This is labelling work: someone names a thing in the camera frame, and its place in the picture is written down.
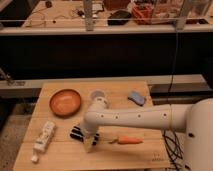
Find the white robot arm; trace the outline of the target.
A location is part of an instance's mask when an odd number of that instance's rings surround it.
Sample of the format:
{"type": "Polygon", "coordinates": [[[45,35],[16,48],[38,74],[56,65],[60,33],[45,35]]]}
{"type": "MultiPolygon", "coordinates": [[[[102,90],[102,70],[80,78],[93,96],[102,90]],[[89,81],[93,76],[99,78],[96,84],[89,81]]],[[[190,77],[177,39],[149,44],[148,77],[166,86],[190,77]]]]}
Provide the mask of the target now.
{"type": "Polygon", "coordinates": [[[213,171],[213,98],[195,104],[108,109],[107,100],[97,97],[80,122],[85,142],[100,126],[183,132],[183,171],[213,171]]]}

